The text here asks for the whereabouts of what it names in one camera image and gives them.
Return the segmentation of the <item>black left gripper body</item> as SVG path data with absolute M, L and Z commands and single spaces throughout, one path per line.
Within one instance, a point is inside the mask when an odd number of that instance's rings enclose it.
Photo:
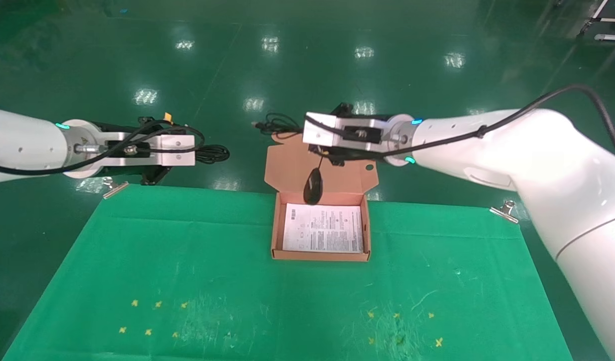
M 93 122 L 93 124 L 100 130 L 100 132 L 123 132 L 123 133 L 133 133 L 138 127 L 136 126 L 123 126 L 123 125 L 113 125 L 110 123 L 103 122 Z

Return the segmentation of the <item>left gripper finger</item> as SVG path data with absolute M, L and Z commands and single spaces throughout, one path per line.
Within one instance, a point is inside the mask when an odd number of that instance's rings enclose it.
M 158 185 L 170 171 L 171 167 L 145 167 L 140 173 L 140 185 L 149 187 Z
M 173 121 L 165 119 L 155 119 L 150 116 L 137 117 L 138 125 L 140 125 L 141 135 L 150 135 L 157 133 L 162 135 L 164 133 L 170 134 L 186 134 L 187 131 L 182 125 L 176 124 Z

